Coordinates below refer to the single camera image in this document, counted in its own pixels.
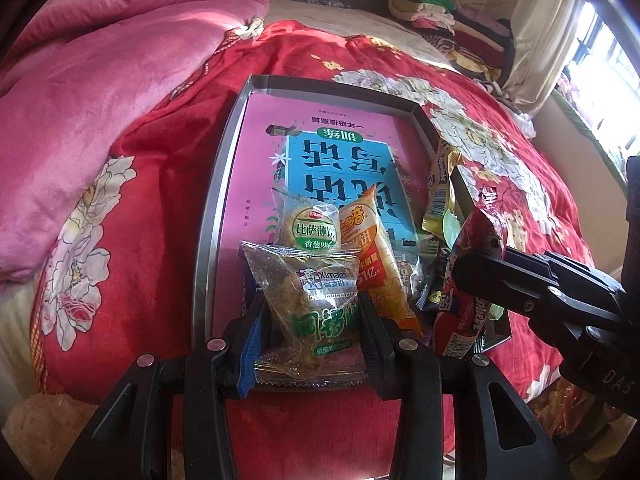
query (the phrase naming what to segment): red floral bedspread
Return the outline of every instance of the red floral bedspread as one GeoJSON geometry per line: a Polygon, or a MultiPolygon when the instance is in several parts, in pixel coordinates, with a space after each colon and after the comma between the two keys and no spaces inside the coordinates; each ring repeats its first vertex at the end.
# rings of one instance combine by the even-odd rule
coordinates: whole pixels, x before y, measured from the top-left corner
{"type": "MultiPolygon", "coordinates": [[[[495,100],[468,78],[425,65],[375,38],[338,38],[297,22],[254,41],[228,41],[189,82],[143,116],[63,227],[41,276],[31,332],[46,392],[100,401],[139,354],[190,351],[191,287],[200,218],[229,111],[251,74],[302,76],[373,88],[420,103],[459,147],[473,198],[497,187],[509,244],[591,263],[578,213],[558,174],[495,100]]],[[[560,358],[526,320],[490,353],[525,398],[560,358]]],[[[454,446],[446,399],[445,448],[454,446]]],[[[388,472],[399,404],[368,386],[340,392],[252,392],[229,402],[241,479],[370,478],[388,472]]]]}

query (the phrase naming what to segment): white curtain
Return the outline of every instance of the white curtain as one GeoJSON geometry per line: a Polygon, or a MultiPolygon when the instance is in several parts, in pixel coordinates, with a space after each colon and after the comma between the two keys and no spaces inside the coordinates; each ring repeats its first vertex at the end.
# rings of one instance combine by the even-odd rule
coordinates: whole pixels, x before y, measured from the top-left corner
{"type": "Polygon", "coordinates": [[[583,5],[584,0],[518,0],[511,17],[515,59],[503,90],[523,112],[535,115],[551,94],[583,5]]]}

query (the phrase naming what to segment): pink blanket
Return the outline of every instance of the pink blanket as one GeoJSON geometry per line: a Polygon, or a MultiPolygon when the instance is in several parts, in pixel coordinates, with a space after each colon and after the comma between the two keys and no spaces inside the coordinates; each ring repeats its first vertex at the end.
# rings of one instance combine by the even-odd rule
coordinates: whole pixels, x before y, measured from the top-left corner
{"type": "Polygon", "coordinates": [[[0,64],[0,286],[42,264],[123,129],[201,65],[226,30],[264,16],[268,5],[50,0],[42,7],[0,64]]]}

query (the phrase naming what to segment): barcode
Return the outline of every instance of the barcode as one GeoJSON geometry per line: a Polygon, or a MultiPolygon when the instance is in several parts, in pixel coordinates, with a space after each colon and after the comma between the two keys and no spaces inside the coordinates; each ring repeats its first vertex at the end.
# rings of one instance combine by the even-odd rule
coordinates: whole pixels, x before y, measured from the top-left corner
{"type": "Polygon", "coordinates": [[[467,337],[454,332],[451,334],[447,347],[444,349],[444,352],[442,352],[442,355],[444,357],[455,357],[456,359],[460,359],[465,356],[475,340],[476,338],[474,336],[467,337]]]}
{"type": "Polygon", "coordinates": [[[444,206],[447,201],[447,190],[439,189],[437,190],[431,201],[429,202],[429,213],[433,216],[443,216],[444,215],[444,206]]]}

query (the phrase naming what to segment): silver rivet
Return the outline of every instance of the silver rivet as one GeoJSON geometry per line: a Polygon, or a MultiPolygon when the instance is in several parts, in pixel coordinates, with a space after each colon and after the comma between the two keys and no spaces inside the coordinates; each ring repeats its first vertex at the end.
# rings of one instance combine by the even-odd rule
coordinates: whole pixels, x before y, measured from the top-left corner
{"type": "Polygon", "coordinates": [[[142,354],[136,361],[136,364],[141,368],[146,368],[148,366],[151,366],[153,363],[154,363],[154,357],[151,354],[142,354]]]}
{"type": "Polygon", "coordinates": [[[489,359],[484,354],[473,354],[473,356],[471,357],[471,361],[476,366],[485,367],[489,365],[489,363],[491,362],[491,359],[489,359]]]}
{"type": "Polygon", "coordinates": [[[414,350],[418,349],[418,343],[415,341],[415,339],[409,339],[408,337],[401,339],[398,342],[398,346],[402,350],[407,350],[408,352],[413,352],[414,350]]]}
{"type": "Polygon", "coordinates": [[[597,328],[594,328],[593,326],[587,327],[587,334],[589,334],[594,339],[602,338],[602,334],[600,333],[600,330],[598,330],[597,328]]]}
{"type": "Polygon", "coordinates": [[[211,350],[212,352],[220,352],[221,350],[225,349],[225,346],[226,343],[224,339],[216,338],[207,343],[207,349],[211,350]]]}

